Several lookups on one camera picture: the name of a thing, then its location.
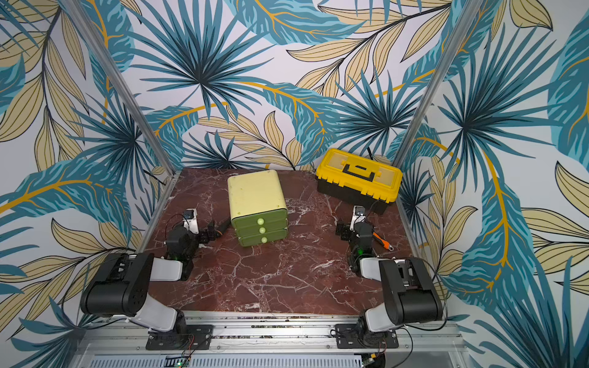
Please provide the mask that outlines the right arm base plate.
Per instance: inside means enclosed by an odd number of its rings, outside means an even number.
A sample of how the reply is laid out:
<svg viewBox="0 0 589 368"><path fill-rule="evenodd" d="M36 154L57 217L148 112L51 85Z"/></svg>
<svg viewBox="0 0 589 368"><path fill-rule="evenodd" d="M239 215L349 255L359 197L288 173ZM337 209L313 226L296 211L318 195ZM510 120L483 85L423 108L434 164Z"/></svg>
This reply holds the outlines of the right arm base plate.
<svg viewBox="0 0 589 368"><path fill-rule="evenodd" d="M336 324L330 331L338 349L396 349L397 336L389 331L371 332L359 324Z"/></svg>

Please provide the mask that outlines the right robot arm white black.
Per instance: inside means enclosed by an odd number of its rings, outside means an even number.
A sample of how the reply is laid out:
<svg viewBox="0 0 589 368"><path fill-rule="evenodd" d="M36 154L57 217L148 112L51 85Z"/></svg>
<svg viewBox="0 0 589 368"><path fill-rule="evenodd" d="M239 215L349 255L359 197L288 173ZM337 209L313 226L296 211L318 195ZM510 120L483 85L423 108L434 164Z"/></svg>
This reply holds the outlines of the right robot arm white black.
<svg viewBox="0 0 589 368"><path fill-rule="evenodd" d="M335 234L348 242L348 265L357 276L380 282L383 302L367 309L357 323L360 336L380 334L406 324L421 324L443 318L443 305L422 259L387 259L377 256L373 241L390 244L369 222L342 223Z"/></svg>

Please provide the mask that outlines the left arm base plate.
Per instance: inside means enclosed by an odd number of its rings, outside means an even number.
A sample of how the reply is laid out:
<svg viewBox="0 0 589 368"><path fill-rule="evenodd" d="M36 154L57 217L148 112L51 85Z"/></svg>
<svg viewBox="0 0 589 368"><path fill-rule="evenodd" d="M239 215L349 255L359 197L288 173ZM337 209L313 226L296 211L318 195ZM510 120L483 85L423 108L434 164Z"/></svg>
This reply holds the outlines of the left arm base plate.
<svg viewBox="0 0 589 368"><path fill-rule="evenodd" d="M213 325L187 325L184 332L150 332L147 351L208 351Z"/></svg>

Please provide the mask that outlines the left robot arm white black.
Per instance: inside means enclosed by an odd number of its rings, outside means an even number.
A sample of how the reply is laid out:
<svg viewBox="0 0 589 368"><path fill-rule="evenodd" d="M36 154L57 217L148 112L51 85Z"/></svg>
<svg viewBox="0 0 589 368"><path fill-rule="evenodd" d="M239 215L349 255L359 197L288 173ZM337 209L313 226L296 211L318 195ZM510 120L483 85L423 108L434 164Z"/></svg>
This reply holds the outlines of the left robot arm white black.
<svg viewBox="0 0 589 368"><path fill-rule="evenodd" d="M97 317L125 317L153 335L187 335L183 312L149 295L150 284L188 280L199 246L220 238L230 225L230 219L220 225L210 222L198 232L177 225L167 235L162 258L148 252L108 256L84 289L81 310Z"/></svg>

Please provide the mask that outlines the pale green drawer cabinet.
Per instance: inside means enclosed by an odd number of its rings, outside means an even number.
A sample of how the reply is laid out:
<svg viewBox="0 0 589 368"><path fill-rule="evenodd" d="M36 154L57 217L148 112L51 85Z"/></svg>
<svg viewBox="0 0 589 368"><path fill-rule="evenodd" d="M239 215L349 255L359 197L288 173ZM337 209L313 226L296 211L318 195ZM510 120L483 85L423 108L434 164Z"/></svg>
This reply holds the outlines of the pale green drawer cabinet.
<svg viewBox="0 0 589 368"><path fill-rule="evenodd" d="M227 184L231 224L242 247L288 236L288 210L275 170L231 176Z"/></svg>

